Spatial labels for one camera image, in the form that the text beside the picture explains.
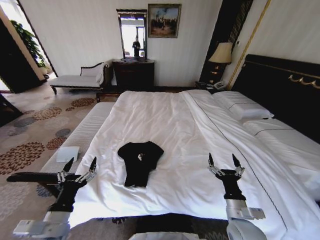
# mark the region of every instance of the table lamp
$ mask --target table lamp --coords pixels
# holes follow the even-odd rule
[[[218,47],[216,48],[214,54],[208,60],[209,62],[216,63],[217,65],[214,67],[214,71],[210,73],[213,74],[214,78],[220,77],[223,74],[222,66],[231,63],[231,50],[232,50],[232,42],[220,42]]]

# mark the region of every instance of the black headboard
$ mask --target black headboard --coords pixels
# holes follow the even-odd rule
[[[320,143],[320,64],[248,54],[231,90]]]

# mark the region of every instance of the green leaves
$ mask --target green leaves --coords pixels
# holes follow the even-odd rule
[[[39,46],[34,40],[35,36],[28,30],[25,30],[21,23],[18,23],[15,20],[11,20],[11,23],[14,26],[16,32],[19,34],[20,38],[22,39],[24,45],[28,49],[37,66],[39,68],[45,67],[45,59],[44,56],[41,55],[40,50],[38,48]]]

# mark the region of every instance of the picture frame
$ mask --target picture frame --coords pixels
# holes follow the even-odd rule
[[[181,4],[148,4],[148,37],[177,38]]]

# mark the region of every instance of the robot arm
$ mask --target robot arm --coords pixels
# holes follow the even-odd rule
[[[61,191],[48,210],[42,221],[21,220],[13,231],[16,236],[28,236],[33,239],[66,240],[70,231],[68,219],[73,211],[75,197],[80,188],[85,186],[96,175],[95,169],[97,158],[91,163],[89,171],[84,175],[69,174],[73,158],[56,175],[56,183],[60,185]],[[48,181],[52,182],[52,174],[48,174]]]
[[[226,214],[229,224],[226,228],[231,240],[266,240],[265,234],[248,220],[266,218],[260,208],[247,207],[246,197],[242,195],[237,181],[245,171],[239,160],[232,154],[235,170],[219,169],[214,165],[211,153],[209,153],[209,170],[216,178],[222,181],[226,201]]]

